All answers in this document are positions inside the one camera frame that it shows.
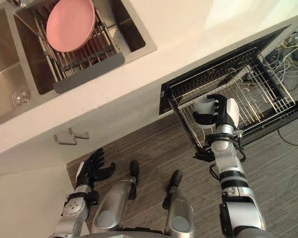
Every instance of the open dishwasher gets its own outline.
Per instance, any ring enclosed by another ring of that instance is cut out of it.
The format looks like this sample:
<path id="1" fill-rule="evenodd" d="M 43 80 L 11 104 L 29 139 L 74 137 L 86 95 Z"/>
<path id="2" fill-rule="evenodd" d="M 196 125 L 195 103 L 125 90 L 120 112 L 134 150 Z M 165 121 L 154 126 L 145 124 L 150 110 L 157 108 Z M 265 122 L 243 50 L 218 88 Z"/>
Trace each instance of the open dishwasher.
<path id="1" fill-rule="evenodd" d="M 239 106 L 246 145 L 298 118 L 294 101 L 270 64 L 263 49 L 283 30 L 244 45 L 205 65 L 189 71 L 161 87 L 160 115 L 173 110 L 196 149 L 195 158 L 210 160 L 206 136 L 215 127 L 203 129 L 194 120 L 194 104 L 210 94 L 234 98 Z"/>

